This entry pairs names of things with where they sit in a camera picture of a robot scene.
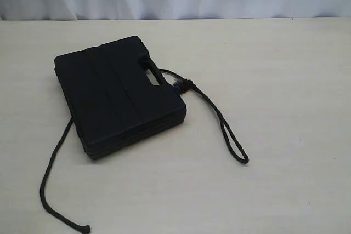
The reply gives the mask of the black plastic carry case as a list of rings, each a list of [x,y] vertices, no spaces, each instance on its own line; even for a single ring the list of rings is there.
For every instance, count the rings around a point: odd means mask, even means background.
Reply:
[[[138,36],[57,56],[54,70],[93,160],[184,122],[185,102]]]

